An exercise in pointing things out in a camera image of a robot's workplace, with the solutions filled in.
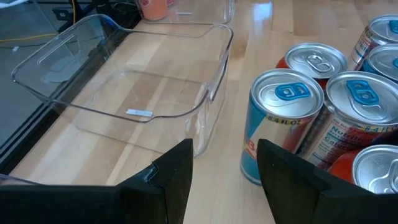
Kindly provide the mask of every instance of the aluminum can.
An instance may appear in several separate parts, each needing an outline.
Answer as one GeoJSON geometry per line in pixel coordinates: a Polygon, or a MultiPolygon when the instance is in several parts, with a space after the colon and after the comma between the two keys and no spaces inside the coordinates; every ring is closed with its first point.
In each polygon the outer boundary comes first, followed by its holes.
{"type": "Polygon", "coordinates": [[[298,155],[328,169],[342,154],[368,147],[395,131],[397,101],[398,84],[382,76],[359,71],[334,76],[298,155]]]}
{"type": "Polygon", "coordinates": [[[290,68],[315,79],[323,89],[330,77],[347,70],[347,59],[339,50],[320,43],[302,43],[290,48],[276,68],[290,68]]]}
{"type": "Polygon", "coordinates": [[[384,44],[398,43],[398,15],[383,15],[375,17],[361,34],[351,57],[348,60],[348,70],[360,70],[363,61],[370,51],[384,44]]]}
{"type": "Polygon", "coordinates": [[[312,78],[291,70],[273,69],[252,84],[244,132],[241,171],[261,185],[257,143],[267,139],[295,153],[323,104],[323,91],[312,78]]]}
{"type": "Polygon", "coordinates": [[[375,47],[363,62],[361,71],[382,75],[398,83],[398,44],[375,47]]]}
{"type": "Polygon", "coordinates": [[[375,194],[398,194],[398,146],[375,145],[353,162],[354,183],[375,194]]]}

